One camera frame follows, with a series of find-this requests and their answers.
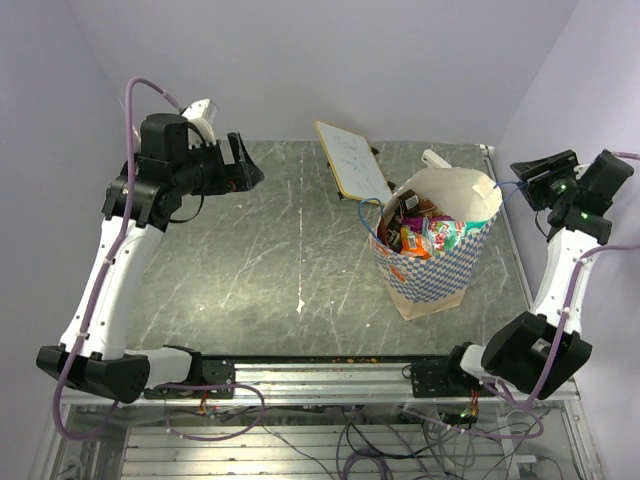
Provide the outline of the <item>brown Kettle chips bag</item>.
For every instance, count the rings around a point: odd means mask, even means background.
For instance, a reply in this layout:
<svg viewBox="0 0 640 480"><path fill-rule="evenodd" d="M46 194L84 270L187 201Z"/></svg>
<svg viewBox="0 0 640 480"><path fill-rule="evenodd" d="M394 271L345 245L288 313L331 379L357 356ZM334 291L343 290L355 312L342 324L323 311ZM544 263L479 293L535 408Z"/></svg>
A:
<svg viewBox="0 0 640 480"><path fill-rule="evenodd" d="M421 197L412 189L407 190L399 196L398 204L391 214L391 217L393 215L397 215L401 219L416 216L447 216L444 211L431 200L426 197Z"/></svg>

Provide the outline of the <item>blue checkered paper bag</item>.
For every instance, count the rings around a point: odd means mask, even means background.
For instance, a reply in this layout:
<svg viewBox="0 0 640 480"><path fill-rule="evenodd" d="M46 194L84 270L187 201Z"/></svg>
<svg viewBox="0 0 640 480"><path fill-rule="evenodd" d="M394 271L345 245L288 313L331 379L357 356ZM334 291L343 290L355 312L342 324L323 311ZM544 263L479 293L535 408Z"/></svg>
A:
<svg viewBox="0 0 640 480"><path fill-rule="evenodd" d="M399 196L409 189L431 200L456 221L486 221L486 225L440 256L432 254L423 260L396 253L378 239L377 227L381 218L390 219ZM497 183L478 170L426 168L407 180L385 204L374 198L366 201L378 207L378 219L375 224L365 218L360 221L368 231L376 267L401 317L411 321L459 306L503 205Z"/></svg>

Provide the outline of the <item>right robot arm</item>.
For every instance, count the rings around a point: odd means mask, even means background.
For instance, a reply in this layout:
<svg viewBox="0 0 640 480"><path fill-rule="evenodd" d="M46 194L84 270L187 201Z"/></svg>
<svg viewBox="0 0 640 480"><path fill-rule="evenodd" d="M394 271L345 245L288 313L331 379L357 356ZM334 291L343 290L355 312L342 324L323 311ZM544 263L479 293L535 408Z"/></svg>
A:
<svg viewBox="0 0 640 480"><path fill-rule="evenodd" d="M572 150L510 168L528 205L547 211L547 263L531 308L493 335L487 345L465 343L446 356L411 364L416 398L454 397L483 390L528 404L543 400L590 358L582 338L582 303L593 265L610 244L605 219L615 194L633 175L638 155L603 150L582 165Z"/></svg>

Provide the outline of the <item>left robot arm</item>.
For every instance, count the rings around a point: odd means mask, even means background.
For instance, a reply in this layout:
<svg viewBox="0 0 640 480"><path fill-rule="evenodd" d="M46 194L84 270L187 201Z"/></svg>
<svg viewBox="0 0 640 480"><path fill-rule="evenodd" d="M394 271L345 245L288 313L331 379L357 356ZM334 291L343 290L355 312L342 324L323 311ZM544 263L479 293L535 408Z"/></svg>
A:
<svg viewBox="0 0 640 480"><path fill-rule="evenodd" d="M99 249L72 321L36 365L60 387L130 404L157 387L192 397L203 387L201 353L186 347L129 351L127 322L154 250L186 196L247 192L264 178L237 132L233 155L184 116L157 113L141 124L141 147L108 186Z"/></svg>

